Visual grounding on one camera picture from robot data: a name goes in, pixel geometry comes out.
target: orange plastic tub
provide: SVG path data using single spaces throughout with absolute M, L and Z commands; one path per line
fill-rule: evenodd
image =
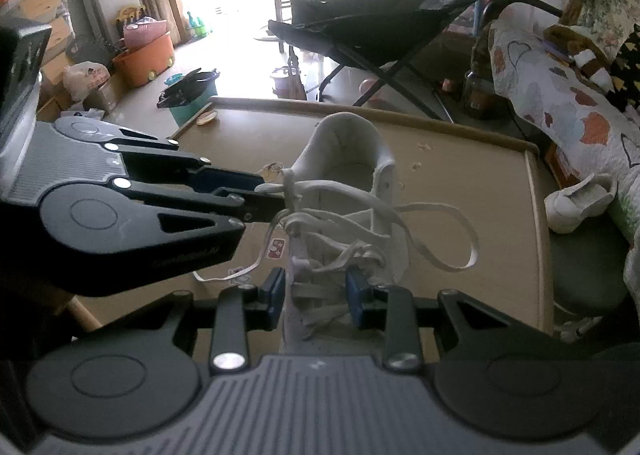
M 174 44 L 169 33 L 136 52 L 127 50 L 113 59 L 114 66 L 132 88 L 153 81 L 174 62 Z

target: toy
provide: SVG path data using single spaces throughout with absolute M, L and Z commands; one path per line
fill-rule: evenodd
M 174 63 L 174 44 L 169 33 L 135 52 L 124 51 L 113 59 L 114 66 L 130 87 L 141 87 L 153 81 Z
M 184 74 L 182 74 L 181 72 L 179 72 L 178 74 L 173 74 L 172 76 L 169 76 L 166 80 L 164 80 L 164 84 L 168 86 L 173 85 L 182 76 L 184 76 Z
M 209 31 L 207 31 L 207 26 L 199 16 L 193 18 L 193 15 L 191 15 L 190 11 L 187 11 L 187 15 L 189 17 L 188 29 L 192 38 L 202 38 L 203 36 L 209 34 Z
M 145 47 L 156 38 L 166 33 L 166 20 L 154 20 L 153 22 L 137 22 L 124 27 L 124 45 L 131 52 Z
M 144 16 L 146 16 L 145 6 L 126 6 L 119 10 L 114 22 L 120 38 L 124 37 L 125 26 L 133 24 L 136 20 L 139 20 Z

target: white slipper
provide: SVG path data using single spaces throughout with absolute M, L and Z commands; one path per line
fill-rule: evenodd
M 546 221 L 556 233 L 571 233 L 587 217 L 602 215 L 616 196 L 618 181 L 591 174 L 583 181 L 545 198 Z

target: shoelace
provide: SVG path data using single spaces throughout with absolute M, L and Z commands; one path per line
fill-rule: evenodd
M 440 270 L 448 271 L 449 273 L 455 273 L 463 271 L 475 265 L 478 261 L 478 248 L 479 240 L 476 230 L 468 221 L 468 219 L 462 214 L 462 212 L 455 206 L 441 203 L 431 202 L 416 202 L 411 204 L 403 204 L 401 206 L 392 207 L 385 202 L 382 202 L 373 194 L 354 188 L 347 184 L 331 180 L 303 180 L 293 181 L 293 172 L 290 169 L 284 169 L 283 183 L 264 183 L 255 188 L 255 191 L 261 193 L 279 194 L 282 193 L 285 198 L 287 208 L 277 213 L 271 220 L 269 227 L 265 233 L 264 243 L 260 250 L 257 260 L 249 267 L 242 269 L 236 273 L 225 276 L 224 278 L 202 278 L 196 271 L 193 272 L 193 276 L 200 282 L 231 282 L 241 276 L 244 276 L 256 267 L 258 267 L 264 256 L 267 254 L 269 244 L 271 242 L 271 235 L 274 229 L 282 222 L 282 227 L 287 235 L 302 234 L 306 237 L 311 237 L 321 245 L 327 252 L 332 252 L 337 257 L 326 265 L 322 265 L 314 259 L 303 258 L 291 258 L 293 264 L 298 269 L 309 270 L 312 274 L 316 273 L 332 273 L 335 271 L 344 270 L 354 263 L 367 263 L 373 262 L 380 267 L 384 267 L 386 264 L 386 258 L 384 254 L 384 245 L 391 237 L 386 234 L 376 233 L 369 228 L 362 226 L 358 222 L 358 217 L 363 213 L 374 211 L 377 212 L 388 223 L 396 224 L 404 229 L 406 236 L 412 243 L 414 248 L 429 262 Z M 355 214 L 340 215 L 335 212 L 318 210 L 313 208 L 300 208 L 299 201 L 302 196 L 308 191 L 324 190 L 334 193 L 340 193 L 346 195 L 354 200 L 360 202 L 369 210 L 357 212 Z M 412 231 L 407 227 L 406 223 L 401 217 L 401 214 L 415 211 L 427 211 L 427 212 L 443 212 L 452 215 L 462 226 L 465 228 L 469 235 L 471 242 L 471 252 L 469 259 L 465 265 L 451 265 L 447 262 L 440 260 L 436 255 L 425 245 L 418 237 L 416 237 Z M 316 229 L 315 231 L 305 231 L 305 228 L 311 227 Z M 334 234 L 336 231 L 342 233 L 346 232 L 350 236 L 354 237 L 354 240 L 350 244 L 344 244 L 342 242 L 335 241 L 330 238 L 329 235 Z M 295 296 L 327 299 L 335 297 L 340 288 L 325 287 L 323 285 L 312 283 L 294 283 Z M 305 312 L 304 322 L 308 325 L 313 325 L 319 322 L 325 322 L 336 317 L 340 317 L 348 312 L 346 304 L 344 305 L 325 305 Z

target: teal bucket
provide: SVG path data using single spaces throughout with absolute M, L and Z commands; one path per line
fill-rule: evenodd
M 216 90 L 216 81 L 212 80 L 209 82 L 207 89 L 197 98 L 195 98 L 188 105 L 182 105 L 180 107 L 172 107 L 169 110 L 171 111 L 171 115 L 174 117 L 176 124 L 181 127 L 187 121 L 189 121 L 193 116 L 195 116 L 198 111 L 203 108 L 204 105 L 207 104 L 207 100 L 211 96 L 217 96 L 218 91 Z

